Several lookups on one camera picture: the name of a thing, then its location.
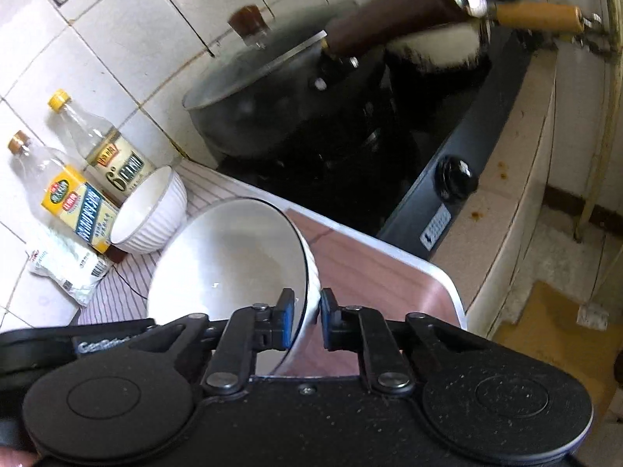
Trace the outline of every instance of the stove sticker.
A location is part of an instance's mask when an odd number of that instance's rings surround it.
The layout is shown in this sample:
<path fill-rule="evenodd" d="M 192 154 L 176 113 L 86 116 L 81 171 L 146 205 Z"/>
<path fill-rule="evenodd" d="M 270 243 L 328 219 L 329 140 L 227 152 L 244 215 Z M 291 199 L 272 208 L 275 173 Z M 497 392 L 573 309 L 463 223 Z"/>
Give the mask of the stove sticker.
<path fill-rule="evenodd" d="M 437 209 L 437 213 L 432 216 L 428 226 L 420 235 L 420 242 L 426 249 L 430 251 L 435 246 L 451 219 L 450 211 L 444 204 L 441 204 L 441 207 Z"/>

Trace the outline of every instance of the barcode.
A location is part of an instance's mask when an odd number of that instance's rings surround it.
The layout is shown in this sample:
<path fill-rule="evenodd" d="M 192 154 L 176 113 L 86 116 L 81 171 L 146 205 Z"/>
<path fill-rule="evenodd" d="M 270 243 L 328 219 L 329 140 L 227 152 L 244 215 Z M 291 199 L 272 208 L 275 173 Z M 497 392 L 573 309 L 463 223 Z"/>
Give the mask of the barcode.
<path fill-rule="evenodd" d="M 104 274 L 107 266 L 108 265 L 106 264 L 106 262 L 102 262 L 102 260 L 98 261 L 97 265 L 95 265 L 95 268 L 93 268 L 91 275 L 93 277 L 102 277 L 102 274 Z"/>

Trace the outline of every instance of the bottle label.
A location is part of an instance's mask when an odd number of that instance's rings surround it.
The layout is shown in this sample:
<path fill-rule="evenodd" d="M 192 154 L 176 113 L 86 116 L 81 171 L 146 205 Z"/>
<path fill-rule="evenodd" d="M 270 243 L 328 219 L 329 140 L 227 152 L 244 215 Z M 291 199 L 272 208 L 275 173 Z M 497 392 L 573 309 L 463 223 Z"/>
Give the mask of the bottle label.
<path fill-rule="evenodd" d="M 86 161 L 125 197 L 154 171 L 151 162 L 114 129 Z"/>
<path fill-rule="evenodd" d="M 71 165 L 54 178 L 41 205 L 100 253 L 110 247 L 118 209 Z"/>

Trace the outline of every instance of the large white bowl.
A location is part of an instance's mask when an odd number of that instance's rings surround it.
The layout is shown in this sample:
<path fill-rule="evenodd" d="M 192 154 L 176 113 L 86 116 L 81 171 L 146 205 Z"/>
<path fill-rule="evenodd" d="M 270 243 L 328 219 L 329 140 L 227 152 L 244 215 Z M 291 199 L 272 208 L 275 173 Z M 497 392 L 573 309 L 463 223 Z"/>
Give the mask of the large white bowl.
<path fill-rule="evenodd" d="M 186 219 L 186 188 L 171 167 L 155 170 L 123 203 L 112 231 L 114 246 L 146 255 L 163 248 Z"/>
<path fill-rule="evenodd" d="M 282 373 L 303 346 L 320 303 L 318 269 L 307 242 L 277 207 L 254 198 L 217 202 L 198 213 L 164 250 L 148 300 L 148 315 L 166 324 L 191 313 L 228 320 L 255 302 L 275 305 L 295 293 L 289 352 L 258 353 L 257 374 Z"/>

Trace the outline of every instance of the black knob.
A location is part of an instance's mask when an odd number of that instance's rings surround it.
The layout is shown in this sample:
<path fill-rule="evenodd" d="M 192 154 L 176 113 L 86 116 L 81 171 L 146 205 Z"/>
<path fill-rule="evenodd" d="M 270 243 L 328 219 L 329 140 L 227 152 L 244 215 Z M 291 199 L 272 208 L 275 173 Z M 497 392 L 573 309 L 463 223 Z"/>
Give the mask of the black knob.
<path fill-rule="evenodd" d="M 458 156 L 446 156 L 439 162 L 435 182 L 445 202 L 461 202 L 478 189 L 478 177 Z"/>

